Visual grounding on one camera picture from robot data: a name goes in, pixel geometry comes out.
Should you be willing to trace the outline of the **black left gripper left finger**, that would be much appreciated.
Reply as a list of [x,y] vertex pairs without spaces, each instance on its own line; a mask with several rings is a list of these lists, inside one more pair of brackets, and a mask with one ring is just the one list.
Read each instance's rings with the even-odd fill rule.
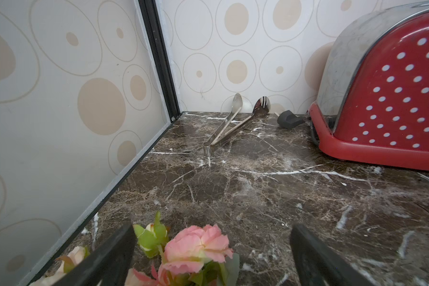
[[123,286],[128,276],[137,237],[125,224],[56,286]]

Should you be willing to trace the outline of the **metal kitchen tongs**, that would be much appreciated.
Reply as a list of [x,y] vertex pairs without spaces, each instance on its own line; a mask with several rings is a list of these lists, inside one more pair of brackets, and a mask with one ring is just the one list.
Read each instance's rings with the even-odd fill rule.
[[212,153],[218,147],[224,145],[229,139],[248,126],[252,121],[266,116],[269,113],[270,107],[271,104],[268,97],[259,98],[253,108],[252,114],[226,132],[227,127],[243,108],[242,96],[239,93],[236,93],[232,101],[231,113],[224,119],[212,136],[203,144],[204,155],[210,158]]

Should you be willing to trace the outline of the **red polka dot toaster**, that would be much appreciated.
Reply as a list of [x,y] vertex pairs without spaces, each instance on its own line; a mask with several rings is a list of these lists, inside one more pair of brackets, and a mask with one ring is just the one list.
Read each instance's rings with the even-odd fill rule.
[[429,1],[346,27],[308,114],[328,156],[429,171]]

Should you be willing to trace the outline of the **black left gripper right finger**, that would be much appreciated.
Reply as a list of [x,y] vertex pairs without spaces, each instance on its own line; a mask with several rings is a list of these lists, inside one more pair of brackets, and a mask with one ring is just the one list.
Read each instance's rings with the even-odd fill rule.
[[372,285],[303,224],[293,225],[290,246],[302,286]]

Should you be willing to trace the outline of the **black toaster plug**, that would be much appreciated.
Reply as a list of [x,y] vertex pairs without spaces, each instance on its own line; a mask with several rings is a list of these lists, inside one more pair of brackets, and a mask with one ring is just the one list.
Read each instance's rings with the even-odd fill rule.
[[305,118],[296,116],[290,110],[282,112],[278,119],[277,123],[285,129],[294,129],[295,127],[304,124]]

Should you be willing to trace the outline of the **black vertical frame post left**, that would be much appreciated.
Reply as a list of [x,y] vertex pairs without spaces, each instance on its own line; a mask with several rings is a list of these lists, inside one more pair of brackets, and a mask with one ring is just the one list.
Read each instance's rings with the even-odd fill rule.
[[152,0],[138,0],[142,18],[144,20],[146,36],[150,43],[153,60],[156,66],[158,81],[162,88],[169,119],[174,123],[179,119],[181,111],[178,104],[176,88],[170,66],[170,59],[166,49],[163,25],[158,14],[158,5]]

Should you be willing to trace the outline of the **pink artificial flower bouquet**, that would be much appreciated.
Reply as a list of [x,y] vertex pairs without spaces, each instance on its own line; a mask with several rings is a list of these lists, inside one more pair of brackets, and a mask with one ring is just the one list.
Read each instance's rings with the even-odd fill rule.
[[[169,237],[169,227],[157,212],[146,227],[133,224],[137,237],[124,286],[234,286],[240,257],[217,225],[190,226]],[[53,275],[33,282],[35,286],[55,286],[94,251],[75,247],[58,257],[60,267]]]

